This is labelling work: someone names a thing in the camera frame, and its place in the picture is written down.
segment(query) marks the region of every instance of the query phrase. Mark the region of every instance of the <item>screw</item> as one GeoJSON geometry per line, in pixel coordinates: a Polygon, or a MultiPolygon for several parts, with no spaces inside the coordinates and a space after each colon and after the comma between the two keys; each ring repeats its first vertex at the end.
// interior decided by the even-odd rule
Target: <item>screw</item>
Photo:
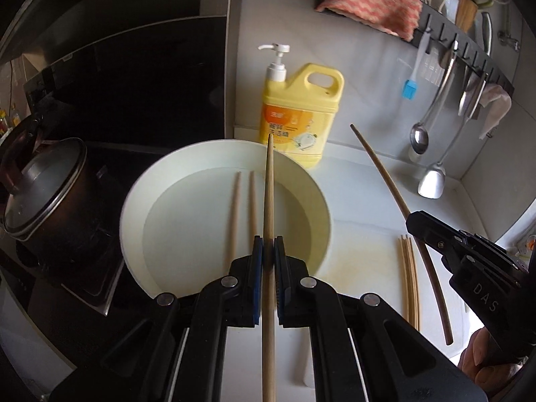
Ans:
{"type": "Polygon", "coordinates": [[[156,298],[156,303],[161,307],[167,307],[173,304],[175,297],[171,293],[160,293],[156,298]]]}
{"type": "Polygon", "coordinates": [[[376,307],[380,304],[380,297],[374,293],[367,293],[363,298],[364,303],[368,306],[376,307]]]}
{"type": "Polygon", "coordinates": [[[302,286],[307,287],[308,289],[312,289],[316,286],[316,280],[314,278],[311,278],[310,276],[305,276],[301,280],[299,280],[299,283],[302,284],[302,286]]]}
{"type": "Polygon", "coordinates": [[[234,276],[224,276],[221,279],[221,285],[224,287],[234,287],[238,284],[238,280],[234,276]]]}

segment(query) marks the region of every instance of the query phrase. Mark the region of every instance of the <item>yellow dish soap bottle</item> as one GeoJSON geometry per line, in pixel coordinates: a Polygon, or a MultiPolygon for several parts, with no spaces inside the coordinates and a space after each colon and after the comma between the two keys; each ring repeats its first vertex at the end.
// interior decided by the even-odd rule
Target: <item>yellow dish soap bottle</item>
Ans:
{"type": "Polygon", "coordinates": [[[320,162],[344,88],[344,78],[336,69],[308,63],[287,80],[281,62],[288,45],[261,45],[259,50],[274,50],[275,62],[266,71],[259,142],[273,134],[274,148],[309,168],[320,162]],[[309,82],[315,73],[331,77],[330,87],[309,82]]]}

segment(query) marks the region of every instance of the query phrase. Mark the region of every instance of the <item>bottle handle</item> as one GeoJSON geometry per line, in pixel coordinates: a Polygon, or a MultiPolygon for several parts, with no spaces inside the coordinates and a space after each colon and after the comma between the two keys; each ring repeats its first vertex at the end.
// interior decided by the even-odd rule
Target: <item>bottle handle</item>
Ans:
{"type": "Polygon", "coordinates": [[[322,74],[322,75],[327,75],[332,78],[333,83],[331,84],[330,87],[325,88],[321,86],[331,96],[336,96],[342,91],[342,88],[344,87],[344,77],[342,76],[340,71],[334,68],[329,68],[328,66],[322,66],[322,65],[311,63],[304,68],[304,70],[299,75],[299,78],[303,79],[305,85],[313,84],[317,86],[318,84],[314,84],[309,81],[309,76],[312,74],[317,74],[317,73],[322,74]]]}

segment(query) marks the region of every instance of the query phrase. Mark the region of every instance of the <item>faucet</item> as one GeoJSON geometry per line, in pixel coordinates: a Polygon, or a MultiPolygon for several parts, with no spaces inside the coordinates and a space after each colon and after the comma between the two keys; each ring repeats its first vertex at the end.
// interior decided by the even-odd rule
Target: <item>faucet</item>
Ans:
{"type": "Polygon", "coordinates": [[[499,42],[501,45],[509,46],[516,53],[518,53],[519,50],[521,50],[521,44],[519,43],[519,40],[511,37],[509,33],[501,30],[500,32],[497,33],[497,36],[499,38],[499,42]]]}
{"type": "Polygon", "coordinates": [[[497,32],[497,37],[499,38],[499,43],[503,46],[508,46],[513,49],[516,53],[521,50],[521,43],[519,40],[514,39],[510,32],[510,5],[505,7],[505,25],[504,29],[497,32]]]}

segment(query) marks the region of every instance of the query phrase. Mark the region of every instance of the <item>cooking pot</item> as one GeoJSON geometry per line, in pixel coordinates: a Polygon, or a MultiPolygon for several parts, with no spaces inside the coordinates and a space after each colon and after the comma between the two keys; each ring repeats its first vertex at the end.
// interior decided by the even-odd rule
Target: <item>cooking pot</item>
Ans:
{"type": "Polygon", "coordinates": [[[4,229],[43,269],[88,263],[104,208],[97,177],[86,162],[87,148],[80,139],[64,139],[34,154],[21,169],[20,158],[33,148],[38,126],[38,120],[27,125],[2,156],[0,182],[10,193],[4,229]]]}

